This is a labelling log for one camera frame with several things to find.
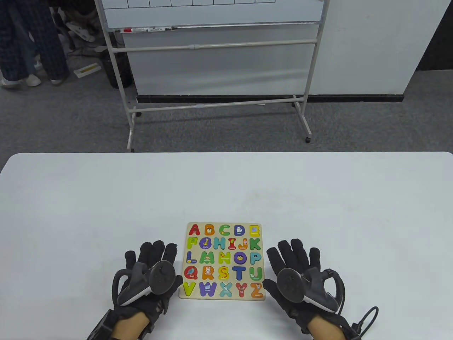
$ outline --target black baseboard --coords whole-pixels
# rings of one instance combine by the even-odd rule
[[[247,102],[253,100],[269,100],[292,98],[292,96],[155,96],[138,95],[138,103],[227,103],[227,102]],[[310,95],[308,102],[311,103],[356,103],[356,102],[402,102],[404,94],[361,94],[361,95],[342,95],[342,94],[319,94]]]

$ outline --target power strip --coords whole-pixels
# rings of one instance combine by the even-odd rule
[[[99,66],[98,63],[94,63],[85,67],[82,67],[78,70],[74,70],[75,75],[77,78],[82,78],[84,76],[87,76],[88,74],[92,74],[96,71],[99,71],[101,67]]]

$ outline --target plaid pants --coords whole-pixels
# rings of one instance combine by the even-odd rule
[[[41,55],[41,63],[49,78],[63,79],[69,73],[66,57],[49,7],[44,0],[0,0],[0,69],[3,77],[16,81],[29,75],[8,11],[10,1],[17,4],[20,15],[29,26],[36,49]]]

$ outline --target grid lines on whiteboard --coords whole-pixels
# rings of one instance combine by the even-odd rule
[[[103,0],[106,9],[275,3],[276,0]]]

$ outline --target vr controller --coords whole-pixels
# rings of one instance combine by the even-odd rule
[[[127,276],[129,285],[118,295],[120,279]],[[174,283],[176,273],[169,261],[159,261],[152,268],[136,262],[132,269],[121,269],[116,272],[112,284],[112,300],[114,306],[127,306],[150,293],[161,295],[166,293]]]
[[[324,283],[329,278],[335,280],[335,297],[326,292],[324,288]],[[304,301],[330,313],[336,313],[342,309],[344,304],[343,281],[339,274],[332,269],[320,272],[318,268],[314,267],[301,275],[294,269],[285,268],[277,275],[277,287],[280,293],[293,303]]]

